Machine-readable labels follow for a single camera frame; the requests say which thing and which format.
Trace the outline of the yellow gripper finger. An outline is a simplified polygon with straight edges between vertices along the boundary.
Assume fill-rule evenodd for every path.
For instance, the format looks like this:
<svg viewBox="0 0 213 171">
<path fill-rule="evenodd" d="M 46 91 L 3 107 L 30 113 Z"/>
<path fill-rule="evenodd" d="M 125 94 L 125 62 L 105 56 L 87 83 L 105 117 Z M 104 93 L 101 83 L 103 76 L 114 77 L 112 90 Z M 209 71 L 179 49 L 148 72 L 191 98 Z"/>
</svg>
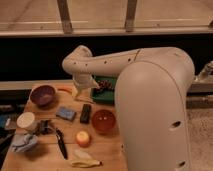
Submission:
<svg viewBox="0 0 213 171">
<path fill-rule="evenodd" d="M 77 89 L 75 86 L 72 87 L 72 97 L 73 97 L 73 99 L 77 99 L 79 95 L 80 95 L 79 89 Z"/>
</svg>

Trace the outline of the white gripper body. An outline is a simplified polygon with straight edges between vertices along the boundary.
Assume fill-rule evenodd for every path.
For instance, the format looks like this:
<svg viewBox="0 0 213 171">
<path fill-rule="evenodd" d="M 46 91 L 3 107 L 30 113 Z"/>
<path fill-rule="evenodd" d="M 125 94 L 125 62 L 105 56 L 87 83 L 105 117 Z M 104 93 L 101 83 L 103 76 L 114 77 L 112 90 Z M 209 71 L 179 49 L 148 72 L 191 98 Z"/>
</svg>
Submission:
<svg viewBox="0 0 213 171">
<path fill-rule="evenodd" d="M 98 88 L 98 83 L 90 74 L 74 74 L 73 83 L 78 91 L 88 88 Z"/>
</svg>

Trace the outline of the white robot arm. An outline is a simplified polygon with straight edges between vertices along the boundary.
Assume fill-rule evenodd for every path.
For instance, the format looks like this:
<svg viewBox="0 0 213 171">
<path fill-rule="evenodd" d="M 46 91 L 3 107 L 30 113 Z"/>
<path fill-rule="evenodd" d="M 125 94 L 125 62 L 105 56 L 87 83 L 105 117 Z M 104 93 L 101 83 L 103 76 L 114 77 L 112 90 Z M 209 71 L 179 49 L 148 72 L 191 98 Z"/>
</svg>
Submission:
<svg viewBox="0 0 213 171">
<path fill-rule="evenodd" d="M 128 171 L 190 171 L 186 95 L 195 68 L 176 47 L 140 48 L 94 57 L 77 47 L 62 62 L 81 91 L 92 77 L 114 76 L 115 109 Z"/>
</svg>

